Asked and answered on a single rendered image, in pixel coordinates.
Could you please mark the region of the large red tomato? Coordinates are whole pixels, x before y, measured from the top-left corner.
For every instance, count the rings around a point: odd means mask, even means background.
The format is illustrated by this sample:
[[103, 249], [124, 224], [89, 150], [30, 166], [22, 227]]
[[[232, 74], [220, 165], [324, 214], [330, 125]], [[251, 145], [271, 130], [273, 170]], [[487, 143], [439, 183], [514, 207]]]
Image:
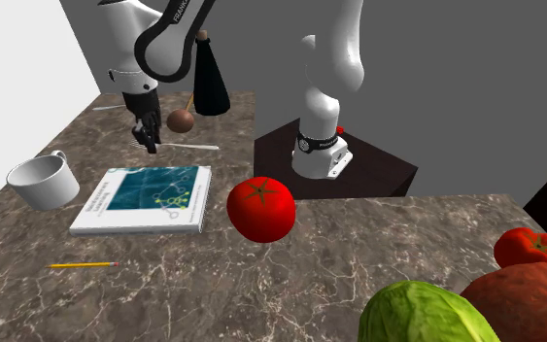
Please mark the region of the large red tomato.
[[295, 223], [296, 206], [289, 189], [268, 177], [254, 177], [229, 193], [226, 211], [233, 226], [247, 239], [271, 243], [285, 237]]

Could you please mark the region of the white book with teal cover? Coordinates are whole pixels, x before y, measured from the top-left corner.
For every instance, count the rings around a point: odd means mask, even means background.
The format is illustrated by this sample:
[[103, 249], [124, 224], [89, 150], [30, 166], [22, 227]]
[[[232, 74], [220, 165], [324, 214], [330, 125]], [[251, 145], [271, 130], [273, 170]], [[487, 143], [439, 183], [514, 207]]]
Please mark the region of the white book with teal cover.
[[211, 177], [209, 166], [110, 168], [69, 233], [199, 233]]

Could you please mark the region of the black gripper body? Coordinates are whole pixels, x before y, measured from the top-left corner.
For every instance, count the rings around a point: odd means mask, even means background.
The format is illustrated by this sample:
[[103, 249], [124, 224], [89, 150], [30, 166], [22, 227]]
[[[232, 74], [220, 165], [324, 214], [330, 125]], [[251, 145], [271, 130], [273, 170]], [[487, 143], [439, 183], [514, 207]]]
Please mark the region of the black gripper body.
[[140, 94], [124, 92], [122, 96], [126, 109], [135, 116], [136, 121], [150, 112], [155, 113], [157, 121], [161, 121], [160, 105], [156, 90]]

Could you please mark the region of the reddish brown round vegetable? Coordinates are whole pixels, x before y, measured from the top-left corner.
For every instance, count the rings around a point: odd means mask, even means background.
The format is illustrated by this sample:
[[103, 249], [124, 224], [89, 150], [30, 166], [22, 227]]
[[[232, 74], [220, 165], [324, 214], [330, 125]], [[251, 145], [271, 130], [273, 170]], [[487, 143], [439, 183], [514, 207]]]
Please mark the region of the reddish brown round vegetable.
[[547, 342], [547, 263], [509, 266], [462, 292], [501, 342]]

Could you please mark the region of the yellow pencil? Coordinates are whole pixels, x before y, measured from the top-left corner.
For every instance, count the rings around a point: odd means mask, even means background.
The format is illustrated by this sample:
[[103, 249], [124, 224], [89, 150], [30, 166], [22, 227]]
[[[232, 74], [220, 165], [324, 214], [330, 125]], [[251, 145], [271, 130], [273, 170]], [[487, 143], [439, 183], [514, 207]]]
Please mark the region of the yellow pencil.
[[78, 262], [78, 263], [62, 263], [50, 264], [45, 266], [47, 269], [62, 269], [62, 268], [91, 268], [91, 267], [117, 267], [118, 262]]

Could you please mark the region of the dark robot stand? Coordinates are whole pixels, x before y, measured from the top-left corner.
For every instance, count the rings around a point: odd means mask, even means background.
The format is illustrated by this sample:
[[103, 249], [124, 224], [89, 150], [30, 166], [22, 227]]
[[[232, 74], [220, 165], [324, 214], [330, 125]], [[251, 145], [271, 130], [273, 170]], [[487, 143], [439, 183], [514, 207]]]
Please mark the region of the dark robot stand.
[[312, 180], [291, 168], [291, 152], [299, 120], [293, 120], [255, 140], [254, 175], [284, 184], [294, 199], [404, 196], [418, 167], [345, 132], [353, 159], [334, 180]]

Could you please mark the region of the small red tomato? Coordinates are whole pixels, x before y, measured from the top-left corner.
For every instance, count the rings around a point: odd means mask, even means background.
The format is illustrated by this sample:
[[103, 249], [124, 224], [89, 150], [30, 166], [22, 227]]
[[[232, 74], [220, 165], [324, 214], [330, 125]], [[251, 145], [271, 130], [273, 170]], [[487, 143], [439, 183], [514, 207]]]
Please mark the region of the small red tomato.
[[547, 263], [547, 233], [535, 233], [528, 227], [510, 229], [496, 241], [494, 257], [501, 268], [525, 263]]

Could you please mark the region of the white mug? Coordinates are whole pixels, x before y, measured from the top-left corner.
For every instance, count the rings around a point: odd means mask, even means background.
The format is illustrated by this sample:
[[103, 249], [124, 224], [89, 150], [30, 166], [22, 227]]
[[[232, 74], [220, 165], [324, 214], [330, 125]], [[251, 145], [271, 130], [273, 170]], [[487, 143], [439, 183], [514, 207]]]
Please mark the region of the white mug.
[[61, 207], [80, 191], [66, 154], [59, 150], [17, 165], [6, 181], [31, 208], [39, 211]]

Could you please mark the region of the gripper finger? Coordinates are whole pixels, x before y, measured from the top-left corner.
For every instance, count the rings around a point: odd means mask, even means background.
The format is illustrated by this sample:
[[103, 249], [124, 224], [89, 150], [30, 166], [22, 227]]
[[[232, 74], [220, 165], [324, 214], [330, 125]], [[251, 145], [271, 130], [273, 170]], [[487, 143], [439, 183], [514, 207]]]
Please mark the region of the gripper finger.
[[150, 132], [150, 119], [140, 119], [137, 121], [136, 125], [132, 128], [132, 134], [136, 140], [141, 145], [145, 145], [149, 154], [156, 153], [156, 146], [153, 140], [151, 139]]
[[149, 119], [151, 120], [150, 123], [150, 132], [151, 132], [151, 139], [155, 144], [160, 144], [160, 128], [161, 128], [161, 114], [160, 112], [150, 112], [149, 113]]

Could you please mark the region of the silver fork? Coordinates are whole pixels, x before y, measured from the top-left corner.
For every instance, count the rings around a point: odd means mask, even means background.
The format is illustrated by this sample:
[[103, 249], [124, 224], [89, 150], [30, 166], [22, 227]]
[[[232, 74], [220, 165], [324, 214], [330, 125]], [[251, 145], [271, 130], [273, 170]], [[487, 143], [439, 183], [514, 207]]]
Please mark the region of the silver fork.
[[[139, 144], [135, 140], [130, 141], [128, 144], [134, 147], [146, 147], [145, 145]], [[169, 146], [169, 147], [198, 149], [198, 150], [207, 150], [207, 151], [218, 151], [220, 149], [218, 146], [213, 146], [213, 145], [176, 144], [176, 143], [162, 143], [162, 144], [155, 144], [155, 146], [156, 147]]]

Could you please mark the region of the green lettuce head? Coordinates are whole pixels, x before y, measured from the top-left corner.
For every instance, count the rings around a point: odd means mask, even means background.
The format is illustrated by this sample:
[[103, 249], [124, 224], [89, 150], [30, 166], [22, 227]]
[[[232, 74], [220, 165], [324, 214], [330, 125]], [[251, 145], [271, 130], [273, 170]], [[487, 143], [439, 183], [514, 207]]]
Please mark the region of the green lettuce head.
[[420, 281], [377, 291], [359, 318], [358, 342], [500, 342], [462, 296]]

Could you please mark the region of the black bottle with cork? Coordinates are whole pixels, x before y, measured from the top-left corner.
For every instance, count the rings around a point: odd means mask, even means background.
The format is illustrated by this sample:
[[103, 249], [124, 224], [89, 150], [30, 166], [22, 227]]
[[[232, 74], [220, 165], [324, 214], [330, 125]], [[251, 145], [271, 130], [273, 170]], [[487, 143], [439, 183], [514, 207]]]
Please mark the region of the black bottle with cork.
[[193, 105], [202, 116], [218, 116], [230, 109], [229, 96], [206, 30], [196, 34]]

